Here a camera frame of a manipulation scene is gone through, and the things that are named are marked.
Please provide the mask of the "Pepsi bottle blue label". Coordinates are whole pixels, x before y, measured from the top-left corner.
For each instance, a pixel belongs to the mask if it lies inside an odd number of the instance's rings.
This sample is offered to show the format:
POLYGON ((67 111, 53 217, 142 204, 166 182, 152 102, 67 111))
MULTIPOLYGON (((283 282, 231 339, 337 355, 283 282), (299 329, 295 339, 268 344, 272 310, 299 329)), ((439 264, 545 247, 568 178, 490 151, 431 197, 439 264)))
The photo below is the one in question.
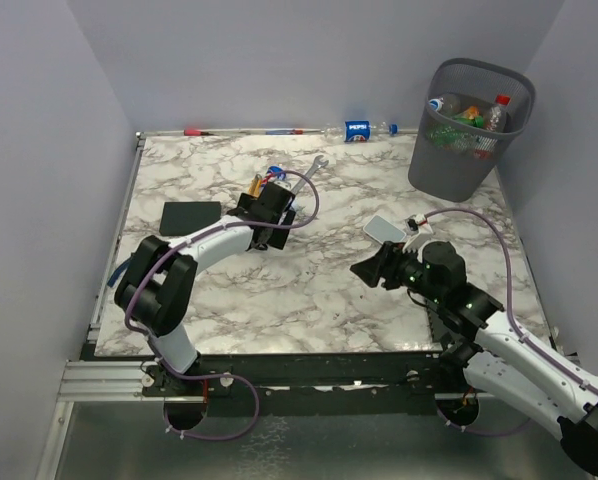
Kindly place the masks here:
POLYGON ((281 181, 286 179, 286 172, 279 166, 270 166, 265 173, 264 179, 270 181, 281 181))

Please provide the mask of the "red green label water bottle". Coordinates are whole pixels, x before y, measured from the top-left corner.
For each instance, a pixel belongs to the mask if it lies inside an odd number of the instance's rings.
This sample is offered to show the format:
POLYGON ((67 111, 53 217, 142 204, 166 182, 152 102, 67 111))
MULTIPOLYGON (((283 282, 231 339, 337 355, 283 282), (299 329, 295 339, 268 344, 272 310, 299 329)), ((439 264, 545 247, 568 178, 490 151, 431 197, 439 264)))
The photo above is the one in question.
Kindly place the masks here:
MULTIPOLYGON (((490 133, 502 133, 507 123, 507 107, 511 98, 499 94, 495 102, 486 111, 483 117, 482 129, 490 133)), ((477 159, 490 158, 498 141, 489 136, 476 136, 473 142, 473 155, 477 159)))

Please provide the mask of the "clear bottle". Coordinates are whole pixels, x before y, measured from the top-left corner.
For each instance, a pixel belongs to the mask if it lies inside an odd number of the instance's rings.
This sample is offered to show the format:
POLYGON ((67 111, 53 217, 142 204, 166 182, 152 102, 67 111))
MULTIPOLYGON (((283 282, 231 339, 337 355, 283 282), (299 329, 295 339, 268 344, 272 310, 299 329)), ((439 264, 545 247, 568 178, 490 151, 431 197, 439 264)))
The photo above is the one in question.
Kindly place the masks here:
POLYGON ((460 112, 461 99, 453 93, 444 93, 428 100, 428 105, 443 116, 453 116, 460 112))

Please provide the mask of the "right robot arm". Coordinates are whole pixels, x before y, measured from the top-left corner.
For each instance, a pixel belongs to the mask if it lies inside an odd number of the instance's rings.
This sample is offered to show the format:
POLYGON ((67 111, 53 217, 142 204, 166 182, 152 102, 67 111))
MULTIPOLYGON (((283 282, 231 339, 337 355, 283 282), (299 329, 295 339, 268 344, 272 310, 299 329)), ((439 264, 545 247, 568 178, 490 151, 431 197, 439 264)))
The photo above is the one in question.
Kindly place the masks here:
POLYGON ((581 469, 598 477, 598 376, 541 341, 492 296, 467 280, 464 259, 448 242, 422 252, 384 243, 351 266, 367 286, 408 288, 454 336, 438 367, 440 383, 487 392, 548 431, 581 469))

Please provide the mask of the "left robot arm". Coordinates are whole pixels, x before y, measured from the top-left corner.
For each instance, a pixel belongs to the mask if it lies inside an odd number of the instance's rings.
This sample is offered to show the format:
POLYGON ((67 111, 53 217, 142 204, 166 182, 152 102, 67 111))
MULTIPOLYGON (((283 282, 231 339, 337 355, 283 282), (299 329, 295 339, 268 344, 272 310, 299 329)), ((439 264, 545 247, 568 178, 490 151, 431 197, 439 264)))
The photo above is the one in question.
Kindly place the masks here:
POLYGON ((185 395, 199 385, 199 352, 183 326, 195 278, 209 267, 258 247, 283 249, 295 218, 296 195, 276 185, 242 194, 213 224, 178 240, 143 239, 114 293, 114 303, 143 326, 168 368, 165 382, 185 395))

